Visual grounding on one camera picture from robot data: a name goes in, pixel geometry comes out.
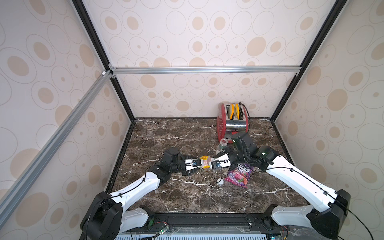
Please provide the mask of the green label water bottle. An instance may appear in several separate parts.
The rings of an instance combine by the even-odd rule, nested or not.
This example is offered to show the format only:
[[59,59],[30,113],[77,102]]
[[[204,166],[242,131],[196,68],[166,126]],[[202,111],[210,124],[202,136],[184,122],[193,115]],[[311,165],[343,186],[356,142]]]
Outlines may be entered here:
[[219,154],[223,149],[225,149],[228,145],[228,139],[227,138],[222,138],[219,141],[219,144],[216,148],[216,154]]

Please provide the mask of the clear pink drink bottle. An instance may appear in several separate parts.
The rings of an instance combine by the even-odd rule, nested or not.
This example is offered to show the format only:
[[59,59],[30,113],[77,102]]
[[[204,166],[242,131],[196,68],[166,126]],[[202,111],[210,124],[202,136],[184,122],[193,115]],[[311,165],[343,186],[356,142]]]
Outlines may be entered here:
[[201,162],[200,168],[202,168],[202,169],[211,169],[212,168],[211,161],[212,161],[211,157],[209,157],[209,156],[201,156],[200,157],[200,162]]

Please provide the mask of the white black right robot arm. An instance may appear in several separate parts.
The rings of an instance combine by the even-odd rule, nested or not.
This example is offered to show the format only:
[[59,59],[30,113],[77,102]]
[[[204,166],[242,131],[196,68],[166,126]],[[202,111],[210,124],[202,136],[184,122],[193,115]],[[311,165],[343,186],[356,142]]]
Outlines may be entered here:
[[258,147],[248,133],[232,136],[233,145],[223,148],[217,157],[222,166],[233,169],[248,164],[284,182],[307,200],[304,207],[276,206],[272,220],[280,225],[314,229],[325,238],[336,240],[348,216],[351,195],[341,189],[334,190],[308,176],[269,146]]

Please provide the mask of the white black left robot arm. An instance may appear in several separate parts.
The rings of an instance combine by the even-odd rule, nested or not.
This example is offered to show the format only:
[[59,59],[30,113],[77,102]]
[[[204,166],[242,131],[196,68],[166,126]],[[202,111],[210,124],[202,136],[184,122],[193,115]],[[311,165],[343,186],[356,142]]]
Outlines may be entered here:
[[128,209],[166,183],[172,173],[185,173],[191,159],[190,155],[183,155],[177,148],[171,147],[135,182],[110,194],[97,194],[80,224],[83,232],[80,239],[113,240],[120,233],[146,225],[150,218],[148,211],[143,208]]

